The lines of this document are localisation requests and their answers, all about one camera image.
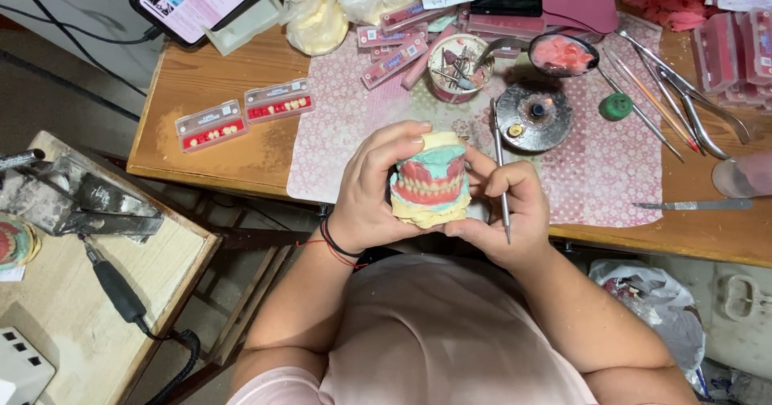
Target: white wall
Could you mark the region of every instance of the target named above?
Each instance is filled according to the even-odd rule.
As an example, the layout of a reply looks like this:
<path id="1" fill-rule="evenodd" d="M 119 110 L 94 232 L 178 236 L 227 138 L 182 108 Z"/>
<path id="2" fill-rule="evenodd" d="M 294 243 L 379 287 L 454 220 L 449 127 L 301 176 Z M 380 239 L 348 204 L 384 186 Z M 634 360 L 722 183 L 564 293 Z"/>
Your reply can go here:
<path id="1" fill-rule="evenodd" d="M 138 15 L 128 0 L 40 0 L 59 21 L 71 23 L 108 39 L 140 39 L 150 27 L 149 22 Z M 45 17 L 32 0 L 0 0 L 0 4 L 14 7 L 24 12 Z M 63 47 L 71 53 L 86 59 L 69 39 L 56 26 L 41 23 L 6 10 L 15 22 L 24 25 L 45 39 Z M 150 85 L 150 77 L 158 61 L 158 52 L 164 36 L 152 42 L 140 45 L 114 45 L 92 39 L 87 35 L 70 30 L 72 35 L 102 65 L 116 74 L 123 76 L 130 83 L 140 88 Z"/>

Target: person's right hand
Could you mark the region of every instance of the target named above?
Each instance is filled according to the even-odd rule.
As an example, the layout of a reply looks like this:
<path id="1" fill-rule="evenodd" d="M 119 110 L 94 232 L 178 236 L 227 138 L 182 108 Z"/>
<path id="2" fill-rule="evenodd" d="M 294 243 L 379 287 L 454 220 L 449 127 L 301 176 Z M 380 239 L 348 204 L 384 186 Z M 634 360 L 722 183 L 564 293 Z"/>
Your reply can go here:
<path id="1" fill-rule="evenodd" d="M 534 166 L 527 161 L 498 167 L 496 161 L 467 145 L 465 159 L 469 192 L 491 200 L 492 220 L 489 225 L 474 218 L 445 224 L 447 236 L 458 236 L 484 252 L 488 259 L 507 270 L 526 266 L 548 255 L 552 247 L 547 240 L 550 229 L 550 204 L 541 188 Z M 502 193 L 507 193 L 512 244 L 507 244 L 501 220 Z"/>

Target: metal spoon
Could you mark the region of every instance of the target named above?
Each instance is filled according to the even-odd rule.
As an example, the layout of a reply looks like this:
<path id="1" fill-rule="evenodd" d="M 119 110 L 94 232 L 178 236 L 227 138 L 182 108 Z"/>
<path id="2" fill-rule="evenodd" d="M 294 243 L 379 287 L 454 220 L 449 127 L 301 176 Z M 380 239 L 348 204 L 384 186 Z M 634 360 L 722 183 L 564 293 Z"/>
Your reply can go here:
<path id="1" fill-rule="evenodd" d="M 533 63 L 534 62 L 533 52 L 534 52 L 534 47 L 537 46 L 537 43 L 540 42 L 543 39 L 552 38 L 555 35 L 562 35 L 566 39 L 569 39 L 569 40 L 573 41 L 574 43 L 578 44 L 579 46 L 581 46 L 582 49 L 584 49 L 584 51 L 586 53 L 589 53 L 590 55 L 592 55 L 593 58 L 592 58 L 592 60 L 590 60 L 589 63 L 587 63 L 587 70 L 584 71 L 584 72 L 576 73 L 576 72 L 573 72 L 573 71 L 570 71 L 570 70 L 565 70 L 565 69 L 560 69 L 560 70 L 552 69 L 551 70 L 551 69 L 545 69 L 544 67 L 536 66 L 534 64 L 534 67 L 539 72 L 541 72 L 541 73 L 543 73 L 545 75 L 555 76 L 555 77 L 559 77 L 559 78 L 568 78 L 568 77 L 573 77 L 573 76 L 580 76 L 580 75 L 586 74 L 590 70 L 593 70 L 595 67 L 597 67 L 597 64 L 601 61 L 601 54 L 599 54 L 597 52 L 597 49 L 595 49 L 593 45 L 585 42 L 584 40 L 576 39 L 574 37 L 571 37 L 570 35 L 565 35 L 565 34 L 560 34 L 560 33 L 550 33 L 550 34 L 538 35 L 537 37 L 534 37 L 534 39 L 532 39 L 530 42 L 526 42 L 525 40 L 521 40 L 521 39 L 515 39 L 514 37 L 511 37 L 511 38 L 507 37 L 507 38 L 504 38 L 504 39 L 493 40 L 491 43 L 488 44 L 488 46 L 485 48 L 485 50 L 483 50 L 482 54 L 480 54 L 480 57 L 475 62 L 475 68 L 472 69 L 472 72 L 477 71 L 477 69 L 485 61 L 485 59 L 488 57 L 488 55 L 490 53 L 492 53 L 496 49 L 501 49 L 503 47 L 513 47 L 514 46 L 516 48 L 526 49 L 528 51 L 528 59 L 531 60 L 531 63 Z"/>

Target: dental model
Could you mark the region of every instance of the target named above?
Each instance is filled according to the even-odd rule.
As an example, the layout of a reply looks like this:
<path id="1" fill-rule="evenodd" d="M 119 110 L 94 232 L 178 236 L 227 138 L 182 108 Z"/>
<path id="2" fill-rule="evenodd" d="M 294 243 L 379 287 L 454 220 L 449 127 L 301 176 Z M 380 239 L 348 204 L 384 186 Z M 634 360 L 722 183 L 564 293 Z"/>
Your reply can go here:
<path id="1" fill-rule="evenodd" d="M 421 229 L 466 218 L 466 147 L 455 132 L 423 134 L 424 149 L 397 163 L 391 175 L 391 213 Z"/>

